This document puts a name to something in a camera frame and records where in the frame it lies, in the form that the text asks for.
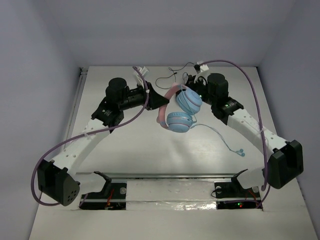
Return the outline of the pink blue cat-ear headphones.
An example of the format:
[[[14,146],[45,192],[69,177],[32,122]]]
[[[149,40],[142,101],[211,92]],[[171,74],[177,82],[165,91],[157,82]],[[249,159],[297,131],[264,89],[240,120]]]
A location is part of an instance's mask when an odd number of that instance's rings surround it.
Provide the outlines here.
[[[196,114],[201,110],[203,104],[202,96],[190,87],[174,83],[166,92],[164,98],[175,102],[180,111],[166,113],[167,104],[158,110],[156,122],[164,129],[175,133],[186,133],[197,122]]]

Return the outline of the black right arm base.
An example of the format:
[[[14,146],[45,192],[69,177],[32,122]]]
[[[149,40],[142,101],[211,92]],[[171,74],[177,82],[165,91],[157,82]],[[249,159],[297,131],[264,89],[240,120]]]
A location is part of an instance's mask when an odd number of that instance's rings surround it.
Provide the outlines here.
[[[238,181],[242,170],[232,176],[230,181],[217,182],[210,196],[217,200],[218,210],[263,209],[258,186],[243,188]]]

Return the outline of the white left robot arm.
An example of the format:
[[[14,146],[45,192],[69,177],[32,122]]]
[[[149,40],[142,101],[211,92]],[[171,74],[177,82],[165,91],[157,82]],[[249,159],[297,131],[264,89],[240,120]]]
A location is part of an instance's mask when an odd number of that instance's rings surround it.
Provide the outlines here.
[[[115,129],[125,125],[124,111],[141,106],[143,110],[156,110],[169,103],[157,93],[151,83],[143,82],[136,88],[128,87],[125,79],[113,78],[105,90],[105,97],[82,133],[65,140],[67,147],[51,160],[40,159],[36,171],[38,189],[54,205],[70,205],[80,193],[81,184],[75,175],[91,151]]]

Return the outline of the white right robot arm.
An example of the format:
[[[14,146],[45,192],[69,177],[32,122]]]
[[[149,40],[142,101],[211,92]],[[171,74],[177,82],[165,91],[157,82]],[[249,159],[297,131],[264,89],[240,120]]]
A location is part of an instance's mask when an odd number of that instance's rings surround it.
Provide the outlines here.
[[[237,174],[237,180],[230,185],[235,196],[241,197],[250,187],[261,187],[264,184],[281,189],[303,173],[302,145],[297,140],[287,141],[260,126],[242,104],[229,96],[229,83],[224,75],[189,75],[185,84],[200,95],[204,103],[211,106],[211,111],[217,119],[236,130],[266,155],[267,163],[264,166]]]

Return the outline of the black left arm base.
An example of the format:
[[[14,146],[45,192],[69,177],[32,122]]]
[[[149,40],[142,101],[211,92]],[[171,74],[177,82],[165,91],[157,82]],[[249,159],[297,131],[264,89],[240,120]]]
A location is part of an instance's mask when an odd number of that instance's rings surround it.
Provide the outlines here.
[[[126,210],[127,182],[115,181],[100,171],[95,175],[104,179],[100,191],[85,193],[81,196],[79,208],[81,210]]]

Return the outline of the aluminium rail left side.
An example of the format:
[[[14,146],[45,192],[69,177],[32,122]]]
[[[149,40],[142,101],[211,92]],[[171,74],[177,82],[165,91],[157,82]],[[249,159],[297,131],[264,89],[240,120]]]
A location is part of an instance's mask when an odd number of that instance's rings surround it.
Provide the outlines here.
[[[79,72],[77,87],[76,87],[76,91],[75,91],[75,96],[74,96],[73,103],[71,106],[71,112],[69,114],[67,127],[65,130],[64,136],[63,136],[63,140],[67,140],[72,135],[74,124],[75,124],[75,119],[76,119],[77,112],[79,109],[80,99],[81,99],[82,92],[83,92],[84,85],[85,85],[86,78],[87,78],[87,74],[88,74],[88,68],[81,67],[80,72]]]

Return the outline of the aluminium rail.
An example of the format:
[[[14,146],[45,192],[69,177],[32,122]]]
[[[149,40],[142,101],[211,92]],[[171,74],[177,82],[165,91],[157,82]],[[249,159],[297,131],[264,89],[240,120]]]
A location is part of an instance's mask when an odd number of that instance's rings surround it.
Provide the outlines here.
[[[77,87],[76,87],[76,91],[75,91],[75,96],[74,96],[73,103],[71,106],[71,112],[69,114],[67,127],[65,130],[64,136],[63,136],[63,140],[67,140],[72,135],[74,124],[75,124],[75,119],[76,119],[77,112],[79,109],[80,99],[81,99],[82,92],[83,92],[84,85],[85,85],[86,78],[87,78],[87,74],[88,74],[88,68],[81,67],[80,72],[79,72]]]
[[[102,172],[112,179],[231,179],[236,173],[128,173]]]

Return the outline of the aluminium rail front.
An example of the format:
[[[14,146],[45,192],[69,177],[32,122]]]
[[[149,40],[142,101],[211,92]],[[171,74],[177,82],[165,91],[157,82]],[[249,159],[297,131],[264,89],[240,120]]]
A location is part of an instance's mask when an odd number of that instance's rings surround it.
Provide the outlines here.
[[[231,179],[236,173],[128,173],[102,172],[112,179]]]

